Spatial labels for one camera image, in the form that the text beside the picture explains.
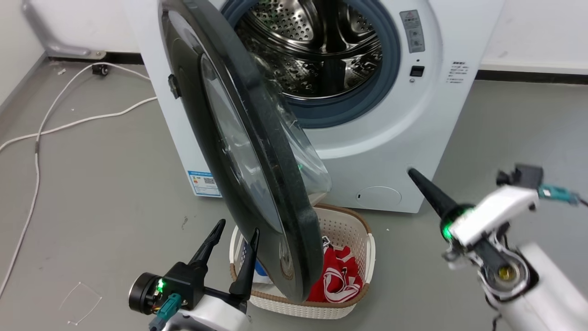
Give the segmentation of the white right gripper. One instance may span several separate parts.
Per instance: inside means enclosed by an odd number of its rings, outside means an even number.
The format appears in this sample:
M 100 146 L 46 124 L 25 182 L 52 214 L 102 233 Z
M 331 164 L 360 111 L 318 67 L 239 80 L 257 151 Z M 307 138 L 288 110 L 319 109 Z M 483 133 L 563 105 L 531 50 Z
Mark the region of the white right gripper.
M 441 222 L 450 222 L 441 229 L 443 238 L 463 247 L 475 245 L 511 218 L 538 205 L 536 190 L 502 186 L 470 207 L 454 201 L 416 168 L 409 168 L 407 173 Z

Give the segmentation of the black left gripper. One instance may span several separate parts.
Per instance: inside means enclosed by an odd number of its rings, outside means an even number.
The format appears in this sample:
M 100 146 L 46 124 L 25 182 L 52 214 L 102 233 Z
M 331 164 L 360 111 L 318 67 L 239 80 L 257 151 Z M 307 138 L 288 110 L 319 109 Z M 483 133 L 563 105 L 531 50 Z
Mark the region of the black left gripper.
M 254 229 L 252 237 L 247 242 L 241 269 L 229 291 L 222 292 L 204 286 L 210 255 L 219 243 L 225 226 L 225 219 L 217 222 L 188 264 L 177 262 L 164 276 L 145 272 L 137 277 L 130 288 L 130 310 L 145 315 L 155 314 L 156 309 L 161 308 L 170 295 L 178 293 L 183 299 L 181 308 L 191 310 L 204 295 L 208 295 L 221 299 L 229 306 L 245 313 L 251 295 L 257 260 L 258 228 Z

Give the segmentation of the black round washing machine door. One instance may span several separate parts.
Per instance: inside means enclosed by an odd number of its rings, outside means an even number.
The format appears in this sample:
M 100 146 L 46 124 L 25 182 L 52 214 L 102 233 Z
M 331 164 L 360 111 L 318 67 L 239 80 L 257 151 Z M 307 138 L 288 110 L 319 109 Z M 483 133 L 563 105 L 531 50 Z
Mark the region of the black round washing machine door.
M 208 0 L 159 0 L 170 66 L 204 161 L 241 233 L 259 230 L 257 259 L 288 300 L 300 303 L 322 273 L 314 205 L 331 189 L 322 160 L 268 63 L 251 54 Z

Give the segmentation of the white front-load washing machine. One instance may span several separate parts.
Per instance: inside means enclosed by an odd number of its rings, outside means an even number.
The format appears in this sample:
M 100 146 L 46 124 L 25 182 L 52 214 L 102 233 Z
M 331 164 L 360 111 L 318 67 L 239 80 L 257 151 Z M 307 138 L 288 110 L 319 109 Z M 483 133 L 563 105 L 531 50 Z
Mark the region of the white front-load washing machine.
M 359 191 L 385 186 L 402 196 L 394 212 L 416 213 L 424 198 L 406 169 L 416 167 L 432 177 L 438 168 L 505 0 L 382 2 L 397 27 L 401 50 L 391 91 L 369 113 L 346 124 L 312 129 L 296 119 L 330 174 L 325 203 L 361 209 Z M 413 54 L 399 14 L 412 9 L 418 11 L 425 41 L 425 51 Z M 446 82 L 452 61 L 470 66 L 462 84 Z M 410 77 L 412 66 L 424 66 L 424 75 Z

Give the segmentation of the blue-grey rubber door gasket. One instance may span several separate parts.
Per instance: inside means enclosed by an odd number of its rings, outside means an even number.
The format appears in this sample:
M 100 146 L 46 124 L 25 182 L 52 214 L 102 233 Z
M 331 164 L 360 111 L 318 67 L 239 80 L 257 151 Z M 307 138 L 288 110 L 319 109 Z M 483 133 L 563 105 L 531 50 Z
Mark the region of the blue-grey rubber door gasket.
M 223 0 L 220 10 L 236 31 L 239 19 L 258 1 Z M 279 84 L 283 97 L 303 128 L 328 128 L 359 119 L 384 100 L 397 78 L 401 62 L 399 34 L 384 3 L 382 0 L 347 1 L 363 13 L 374 28 L 382 46 L 382 61 L 374 75 L 365 84 L 343 96 L 326 100 L 296 100 L 286 96 L 281 84 L 277 82 L 269 69 L 271 78 Z

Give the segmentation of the blue and white garment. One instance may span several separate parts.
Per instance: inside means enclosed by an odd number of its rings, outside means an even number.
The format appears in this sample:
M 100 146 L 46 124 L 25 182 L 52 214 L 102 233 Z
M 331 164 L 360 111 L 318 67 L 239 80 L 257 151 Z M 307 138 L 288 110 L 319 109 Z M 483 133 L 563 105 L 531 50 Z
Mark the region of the blue and white garment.
M 250 255 L 249 250 L 249 244 L 247 243 L 247 241 L 243 241 L 241 243 L 239 254 L 235 253 L 235 266 L 237 266 L 237 262 L 239 262 L 239 270 L 241 270 L 241 268 L 243 267 L 247 267 L 250 265 L 250 263 L 247 262 L 247 257 Z M 263 268 L 262 264 L 257 259 L 255 260 L 254 264 L 253 283 L 263 284 L 264 286 L 273 285 L 273 281 L 267 274 L 266 270 Z

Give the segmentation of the round drain filter cover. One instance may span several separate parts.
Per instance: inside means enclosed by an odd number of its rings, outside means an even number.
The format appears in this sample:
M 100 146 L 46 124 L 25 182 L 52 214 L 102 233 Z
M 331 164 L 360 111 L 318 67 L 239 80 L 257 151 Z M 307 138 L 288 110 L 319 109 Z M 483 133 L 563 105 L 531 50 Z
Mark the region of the round drain filter cover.
M 366 210 L 395 211 L 401 200 L 398 191 L 385 186 L 366 187 L 356 195 L 357 203 Z

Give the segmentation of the blue energy label sticker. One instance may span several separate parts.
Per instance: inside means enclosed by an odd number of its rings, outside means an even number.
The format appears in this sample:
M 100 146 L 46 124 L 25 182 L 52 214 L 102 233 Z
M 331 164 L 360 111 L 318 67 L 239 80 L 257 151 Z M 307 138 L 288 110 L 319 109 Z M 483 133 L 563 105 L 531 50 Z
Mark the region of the blue energy label sticker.
M 210 172 L 187 171 L 187 175 L 196 196 L 222 197 Z

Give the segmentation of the teal connector on left gripper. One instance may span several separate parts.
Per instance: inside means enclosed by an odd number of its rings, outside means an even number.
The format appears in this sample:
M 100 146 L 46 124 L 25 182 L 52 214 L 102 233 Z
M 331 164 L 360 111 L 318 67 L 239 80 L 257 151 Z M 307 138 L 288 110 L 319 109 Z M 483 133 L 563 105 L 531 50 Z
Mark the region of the teal connector on left gripper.
M 155 318 L 149 323 L 149 331 L 163 331 L 167 322 L 182 307 L 183 299 L 178 293 L 173 293 L 166 299 L 160 310 L 156 313 Z

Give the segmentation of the cream plastic laundry basket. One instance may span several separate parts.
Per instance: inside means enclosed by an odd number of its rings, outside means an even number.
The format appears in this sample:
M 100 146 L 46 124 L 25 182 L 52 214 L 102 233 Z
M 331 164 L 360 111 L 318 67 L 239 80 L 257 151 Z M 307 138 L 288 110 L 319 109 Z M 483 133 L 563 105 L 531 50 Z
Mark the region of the cream plastic laundry basket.
M 307 319 L 341 319 L 350 314 L 369 290 L 373 277 L 376 245 L 372 231 L 357 212 L 332 205 L 317 205 L 321 234 L 335 250 L 349 252 L 357 265 L 359 290 L 353 297 L 336 302 L 307 300 L 294 303 L 286 299 L 273 284 L 256 283 L 250 303 L 258 308 Z

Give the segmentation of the small printed text label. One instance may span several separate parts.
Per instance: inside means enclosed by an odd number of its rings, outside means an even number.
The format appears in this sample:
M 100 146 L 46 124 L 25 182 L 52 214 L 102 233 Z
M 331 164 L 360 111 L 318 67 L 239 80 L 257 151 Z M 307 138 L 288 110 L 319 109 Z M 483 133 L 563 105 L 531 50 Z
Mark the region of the small printed text label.
M 464 61 L 452 61 L 446 76 L 449 84 L 462 84 L 469 75 L 470 66 Z

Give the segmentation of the teal connector on right gripper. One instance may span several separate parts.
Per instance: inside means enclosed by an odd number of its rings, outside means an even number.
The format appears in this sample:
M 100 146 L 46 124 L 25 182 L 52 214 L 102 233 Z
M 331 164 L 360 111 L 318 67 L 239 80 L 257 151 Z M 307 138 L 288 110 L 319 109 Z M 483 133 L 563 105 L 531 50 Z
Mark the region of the teal connector on right gripper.
M 578 193 L 570 191 L 565 187 L 543 184 L 538 187 L 537 192 L 540 199 L 560 201 L 570 205 L 580 204 L 580 196 Z

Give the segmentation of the grey warning label sticker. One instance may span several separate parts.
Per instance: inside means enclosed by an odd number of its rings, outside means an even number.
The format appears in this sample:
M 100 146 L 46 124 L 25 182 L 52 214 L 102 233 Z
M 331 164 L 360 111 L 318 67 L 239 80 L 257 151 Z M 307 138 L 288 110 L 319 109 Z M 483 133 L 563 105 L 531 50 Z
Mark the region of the grey warning label sticker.
M 400 12 L 400 18 L 406 33 L 406 39 L 411 54 L 425 51 L 424 32 L 418 11 L 412 9 Z

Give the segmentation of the stainless steel perforated drum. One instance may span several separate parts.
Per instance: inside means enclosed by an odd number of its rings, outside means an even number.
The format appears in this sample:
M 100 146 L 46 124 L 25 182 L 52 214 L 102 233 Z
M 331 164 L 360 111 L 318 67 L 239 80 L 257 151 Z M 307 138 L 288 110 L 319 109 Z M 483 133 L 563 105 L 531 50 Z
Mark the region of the stainless steel perforated drum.
M 382 61 L 374 28 L 347 0 L 259 0 L 236 31 L 296 100 L 343 96 L 365 84 Z

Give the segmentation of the grey wall pipe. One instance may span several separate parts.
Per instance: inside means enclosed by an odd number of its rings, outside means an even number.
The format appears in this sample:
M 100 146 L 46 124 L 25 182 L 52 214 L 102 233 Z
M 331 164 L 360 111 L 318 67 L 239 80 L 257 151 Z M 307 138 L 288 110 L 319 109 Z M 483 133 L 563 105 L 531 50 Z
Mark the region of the grey wall pipe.
M 43 19 L 32 5 L 31 0 L 22 0 L 21 9 L 23 16 L 26 18 L 32 31 L 49 57 L 88 59 L 94 61 L 104 59 L 107 56 L 107 51 L 105 50 L 93 50 L 61 42 L 45 25 Z

